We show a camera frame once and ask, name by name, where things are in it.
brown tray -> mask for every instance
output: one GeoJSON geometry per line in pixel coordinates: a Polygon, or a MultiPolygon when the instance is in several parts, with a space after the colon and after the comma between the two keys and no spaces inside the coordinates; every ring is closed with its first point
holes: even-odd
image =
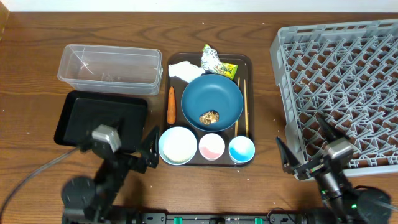
{"type": "MultiPolygon", "coordinates": [[[[197,65],[200,67],[201,64],[201,55],[198,53],[177,53],[173,55],[169,61],[168,65],[173,65],[179,62],[183,61],[189,61],[190,63],[197,65]]],[[[226,63],[232,63],[234,65],[238,65],[238,71],[235,74],[234,82],[238,84],[238,77],[241,77],[241,85],[240,89],[242,92],[242,95],[244,97],[244,87],[243,87],[243,80],[246,79],[246,88],[247,88],[247,97],[248,97],[248,125],[249,125],[249,138],[254,142],[254,107],[253,107],[253,84],[252,84],[252,64],[251,61],[248,57],[245,55],[240,55],[240,54],[219,54],[218,55],[220,60],[222,62],[226,63]]],[[[166,131],[167,129],[174,127],[174,126],[182,126],[185,128],[188,128],[189,130],[192,131],[192,133],[196,136],[198,144],[200,139],[205,135],[210,132],[205,132],[201,131],[194,126],[192,126],[184,117],[181,109],[181,97],[182,93],[187,87],[188,83],[185,81],[182,81],[181,79],[177,77],[169,77],[169,74],[166,75],[166,94],[165,94],[165,111],[164,111],[164,125],[163,125],[163,131],[166,131]],[[166,115],[167,115],[167,101],[168,101],[168,92],[170,86],[174,87],[175,90],[175,104],[176,104],[176,109],[177,109],[177,117],[175,120],[175,123],[173,125],[167,124],[166,121],[166,115]]],[[[227,130],[217,132],[216,134],[219,134],[225,142],[225,151],[224,154],[217,160],[215,161],[208,161],[206,160],[197,150],[197,153],[195,156],[186,164],[183,166],[218,166],[218,167],[244,167],[249,165],[253,159],[251,159],[249,162],[245,162],[243,164],[235,164],[231,158],[229,157],[229,152],[228,152],[228,144],[234,138],[235,135],[235,125],[232,127],[228,128],[227,130]]],[[[238,136],[246,135],[246,129],[245,129],[245,123],[244,123],[244,109],[242,112],[241,117],[239,118],[239,123],[238,123],[238,136]]]]}

small bowl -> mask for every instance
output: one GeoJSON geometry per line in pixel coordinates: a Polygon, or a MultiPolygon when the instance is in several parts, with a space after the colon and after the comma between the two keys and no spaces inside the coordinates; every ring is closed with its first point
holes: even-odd
{"type": "Polygon", "coordinates": [[[195,155],[198,142],[195,135],[183,127],[166,130],[159,139],[159,154],[168,164],[182,165],[195,155]]]}
{"type": "Polygon", "coordinates": [[[224,139],[218,134],[206,134],[199,141],[199,152],[208,161],[215,161],[225,151],[224,139]]]}
{"type": "Polygon", "coordinates": [[[247,137],[238,136],[232,139],[228,146],[229,156],[235,163],[244,163],[254,157],[256,148],[254,143],[247,137]]]}

plastic crate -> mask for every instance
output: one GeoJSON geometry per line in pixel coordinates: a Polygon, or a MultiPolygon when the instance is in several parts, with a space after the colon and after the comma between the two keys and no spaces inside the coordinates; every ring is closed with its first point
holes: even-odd
{"type": "Polygon", "coordinates": [[[301,163],[325,147],[322,115],[354,145],[347,176],[398,172],[398,20],[284,27],[270,52],[301,163]]]}

green tape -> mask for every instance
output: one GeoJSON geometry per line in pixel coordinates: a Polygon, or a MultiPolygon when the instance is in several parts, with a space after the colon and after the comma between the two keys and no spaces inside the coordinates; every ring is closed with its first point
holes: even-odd
{"type": "Polygon", "coordinates": [[[262,218],[255,218],[254,224],[262,224],[262,218]]]}
{"type": "Polygon", "coordinates": [[[182,224],[182,217],[174,217],[174,224],[182,224]]]}

white wall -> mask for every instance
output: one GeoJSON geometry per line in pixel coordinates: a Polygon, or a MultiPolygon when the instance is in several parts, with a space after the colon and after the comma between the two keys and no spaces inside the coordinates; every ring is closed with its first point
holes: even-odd
{"type": "Polygon", "coordinates": [[[398,0],[0,0],[10,11],[398,12],[398,0]]]}

